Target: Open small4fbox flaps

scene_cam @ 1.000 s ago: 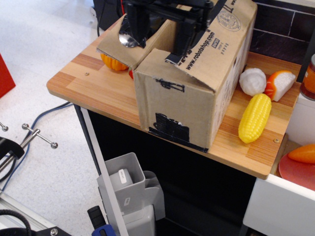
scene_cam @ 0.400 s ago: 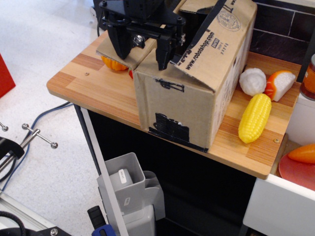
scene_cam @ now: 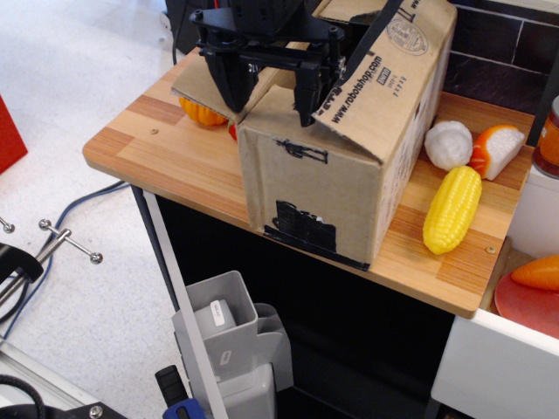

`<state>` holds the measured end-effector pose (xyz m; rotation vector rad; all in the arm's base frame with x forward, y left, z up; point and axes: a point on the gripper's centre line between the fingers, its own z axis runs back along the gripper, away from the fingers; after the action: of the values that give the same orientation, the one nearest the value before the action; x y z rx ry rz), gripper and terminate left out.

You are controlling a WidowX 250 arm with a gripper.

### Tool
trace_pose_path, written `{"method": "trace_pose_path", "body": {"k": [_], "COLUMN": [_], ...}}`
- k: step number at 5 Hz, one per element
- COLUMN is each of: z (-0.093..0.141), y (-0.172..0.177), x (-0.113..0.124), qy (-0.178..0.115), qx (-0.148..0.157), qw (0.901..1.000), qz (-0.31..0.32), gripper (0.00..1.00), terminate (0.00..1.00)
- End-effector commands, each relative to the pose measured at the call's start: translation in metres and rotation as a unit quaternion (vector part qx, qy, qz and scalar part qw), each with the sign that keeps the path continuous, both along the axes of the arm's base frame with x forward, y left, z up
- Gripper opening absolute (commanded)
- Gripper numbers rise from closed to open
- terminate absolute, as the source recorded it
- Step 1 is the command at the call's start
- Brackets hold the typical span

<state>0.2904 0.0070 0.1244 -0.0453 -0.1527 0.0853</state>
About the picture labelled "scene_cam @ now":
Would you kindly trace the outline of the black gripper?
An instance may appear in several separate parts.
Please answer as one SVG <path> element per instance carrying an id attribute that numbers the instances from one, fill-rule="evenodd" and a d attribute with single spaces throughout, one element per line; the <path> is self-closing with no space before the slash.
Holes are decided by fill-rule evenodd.
<path id="1" fill-rule="evenodd" d="M 312 15 L 303 1 L 230 1 L 213 10 L 196 10 L 190 21 L 199 33 L 205 57 L 224 103 L 243 110 L 259 81 L 259 68 L 295 72 L 295 108 L 300 125 L 314 123 L 328 79 L 343 72 L 344 31 Z M 317 66 L 303 67 L 306 63 Z"/>

